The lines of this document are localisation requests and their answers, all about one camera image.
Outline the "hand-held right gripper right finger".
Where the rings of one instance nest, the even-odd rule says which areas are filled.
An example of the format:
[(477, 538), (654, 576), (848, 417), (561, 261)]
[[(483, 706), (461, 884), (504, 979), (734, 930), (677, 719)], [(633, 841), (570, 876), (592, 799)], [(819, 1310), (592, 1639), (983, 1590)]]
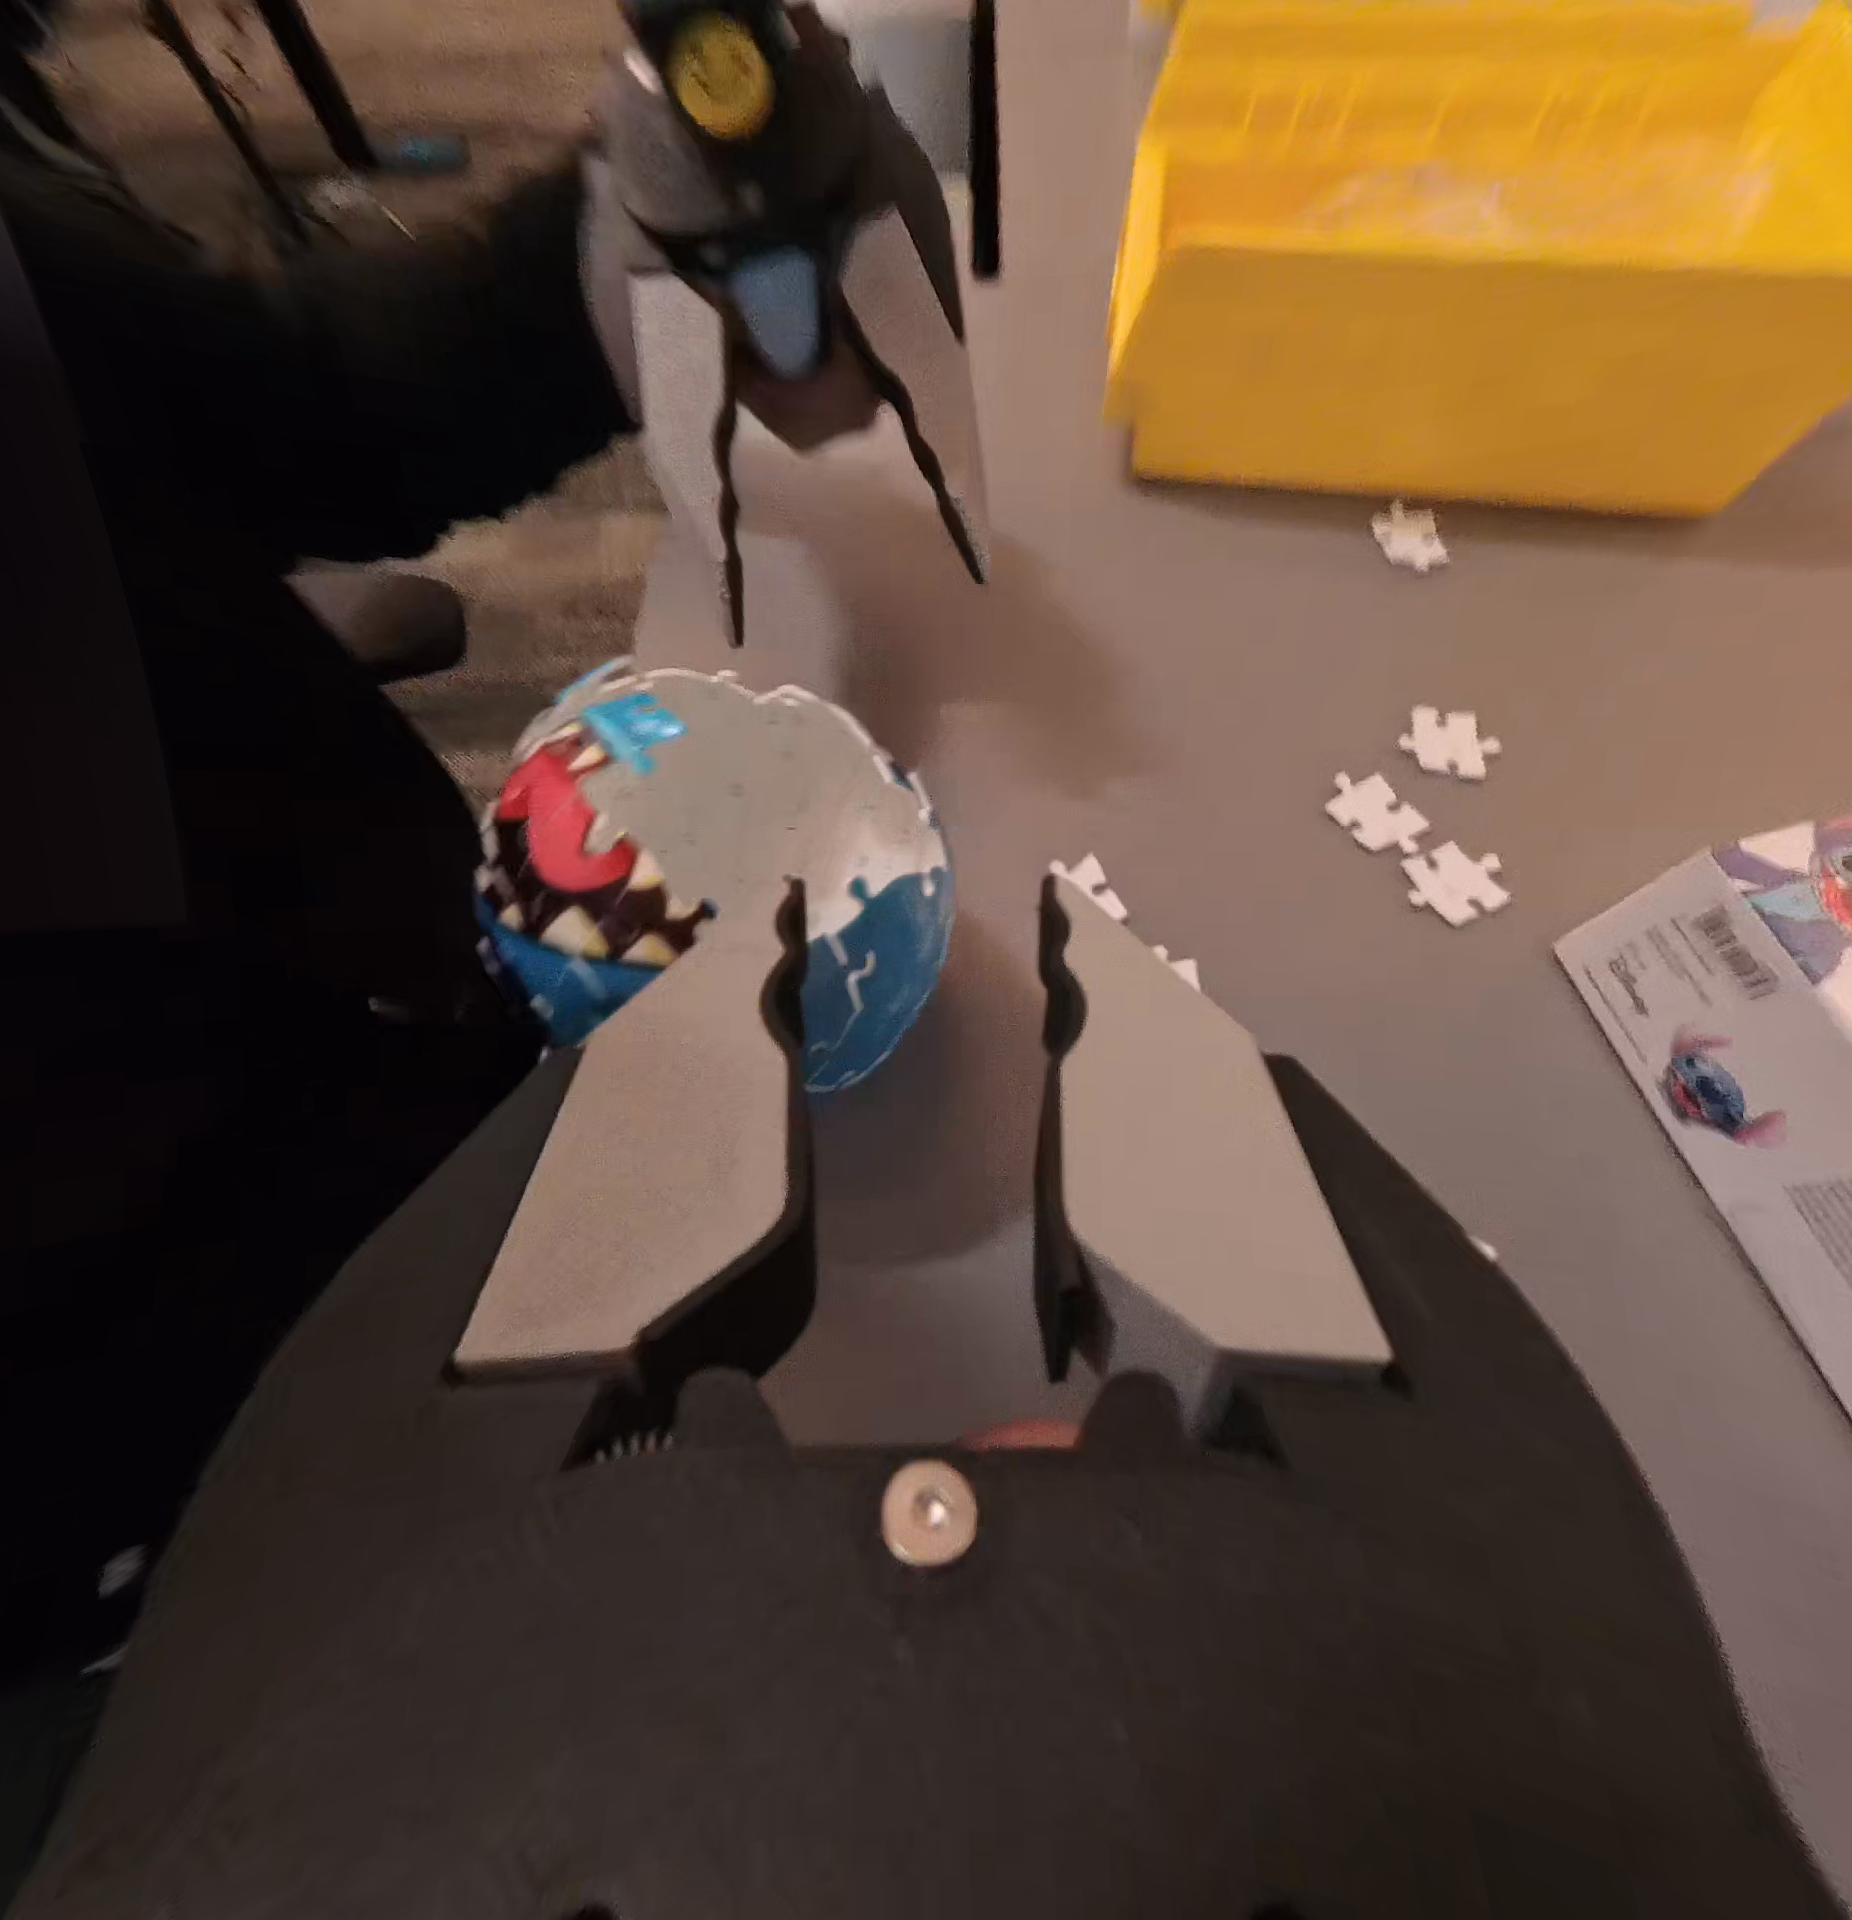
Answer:
[(1275, 1445), (1264, 1383), (1376, 1383), (1391, 1342), (1253, 1034), (1065, 872), (1037, 971), (1049, 1379), (1155, 1378), (1209, 1449)]

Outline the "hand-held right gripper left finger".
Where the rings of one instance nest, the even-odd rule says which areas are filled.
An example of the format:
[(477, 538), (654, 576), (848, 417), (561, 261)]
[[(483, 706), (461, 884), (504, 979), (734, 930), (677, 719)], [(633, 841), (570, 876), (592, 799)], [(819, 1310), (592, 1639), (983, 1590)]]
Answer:
[(819, 1299), (806, 932), (787, 877), (575, 1052), (454, 1379), (680, 1388), (790, 1356)]

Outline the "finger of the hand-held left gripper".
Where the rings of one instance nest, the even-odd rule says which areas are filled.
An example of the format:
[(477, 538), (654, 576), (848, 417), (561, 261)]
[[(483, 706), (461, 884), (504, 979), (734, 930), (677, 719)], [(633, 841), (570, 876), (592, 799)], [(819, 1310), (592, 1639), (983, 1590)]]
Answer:
[(633, 276), (632, 321), (651, 473), (711, 568), (726, 641), (745, 641), (741, 503), (731, 454), (739, 424), (721, 308), (676, 276)]
[(948, 539), (991, 579), (991, 503), (962, 319), (951, 317), (898, 206), (860, 221), (841, 265), (842, 321), (873, 391), (899, 421)]

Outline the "blue monster puzzle ball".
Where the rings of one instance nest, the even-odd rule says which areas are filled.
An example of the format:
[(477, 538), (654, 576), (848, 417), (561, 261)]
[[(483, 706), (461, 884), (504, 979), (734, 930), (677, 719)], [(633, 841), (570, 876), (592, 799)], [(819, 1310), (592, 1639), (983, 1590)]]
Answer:
[(487, 969), (583, 1043), (709, 935), (802, 887), (802, 1078), (852, 1089), (934, 998), (953, 857), (924, 784), (821, 694), (612, 658), (518, 739), (482, 819)]

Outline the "person's left forearm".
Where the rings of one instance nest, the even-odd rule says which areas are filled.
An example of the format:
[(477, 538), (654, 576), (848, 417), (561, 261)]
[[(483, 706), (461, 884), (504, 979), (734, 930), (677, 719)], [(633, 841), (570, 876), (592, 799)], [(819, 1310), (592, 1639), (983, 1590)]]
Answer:
[(632, 432), (585, 211), (570, 159), (468, 225), (242, 276), (112, 183), (0, 149), (0, 213), (116, 514), (226, 526), (268, 571), (420, 558)]

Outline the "person's left hand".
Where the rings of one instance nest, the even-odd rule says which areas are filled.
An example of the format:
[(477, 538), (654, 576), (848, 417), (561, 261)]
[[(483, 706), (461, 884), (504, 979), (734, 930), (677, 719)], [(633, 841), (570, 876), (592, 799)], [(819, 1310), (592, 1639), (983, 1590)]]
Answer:
[(844, 345), (802, 376), (775, 372), (745, 353), (734, 363), (733, 392), (744, 412), (799, 454), (872, 430), (885, 409), (863, 359)]

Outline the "black tripod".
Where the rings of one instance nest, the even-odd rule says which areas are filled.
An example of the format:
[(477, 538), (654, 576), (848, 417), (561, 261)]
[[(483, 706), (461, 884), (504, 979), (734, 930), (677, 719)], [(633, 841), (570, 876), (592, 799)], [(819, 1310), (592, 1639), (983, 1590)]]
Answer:
[(371, 175), (382, 165), (380, 146), (367, 130), (354, 94), (314, 29), (306, 5), (210, 5), (230, 33), (227, 47), (210, 51), (195, 33), (183, 5), (138, 1), (132, 11), (152, 42), (180, 65), (217, 130), (230, 140), (247, 178), (270, 205), (294, 213), (288, 178), (268, 151), (253, 119), (259, 84), (276, 69), (314, 119), (330, 157), (343, 171)]

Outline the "yellow plastic bin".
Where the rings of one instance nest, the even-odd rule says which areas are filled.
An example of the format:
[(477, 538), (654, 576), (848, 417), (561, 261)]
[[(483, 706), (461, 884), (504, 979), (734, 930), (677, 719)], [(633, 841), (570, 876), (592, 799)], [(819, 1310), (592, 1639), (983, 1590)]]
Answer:
[[(1721, 140), (1712, 248), (1306, 229), (1336, 171)], [(1852, 5), (1178, 5), (1109, 284), (1135, 477), (1705, 518), (1852, 402)]]

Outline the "clear plastic bag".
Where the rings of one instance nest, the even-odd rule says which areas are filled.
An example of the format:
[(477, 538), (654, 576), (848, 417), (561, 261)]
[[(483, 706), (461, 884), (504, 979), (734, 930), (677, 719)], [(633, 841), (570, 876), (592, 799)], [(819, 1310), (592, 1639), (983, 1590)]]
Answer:
[(1502, 168), (1426, 159), (1336, 171), (1299, 202), (1291, 222), (1502, 248), (1712, 248), (1742, 235), (1774, 187), (1775, 165), (1764, 157), (1721, 140), (1668, 140), (1615, 157), (1534, 157)]

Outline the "person's black top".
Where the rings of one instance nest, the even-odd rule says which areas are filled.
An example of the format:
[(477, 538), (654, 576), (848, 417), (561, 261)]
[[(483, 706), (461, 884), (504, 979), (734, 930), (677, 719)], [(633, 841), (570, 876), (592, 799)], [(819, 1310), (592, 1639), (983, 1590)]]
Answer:
[(118, 516), (27, 291), (45, 366), (0, 372), (0, 1696), (124, 1639), (105, 1572), (163, 1547), (285, 1331), (527, 1057), (474, 949), (460, 786), (290, 586), (385, 559), (268, 571), (226, 526)]

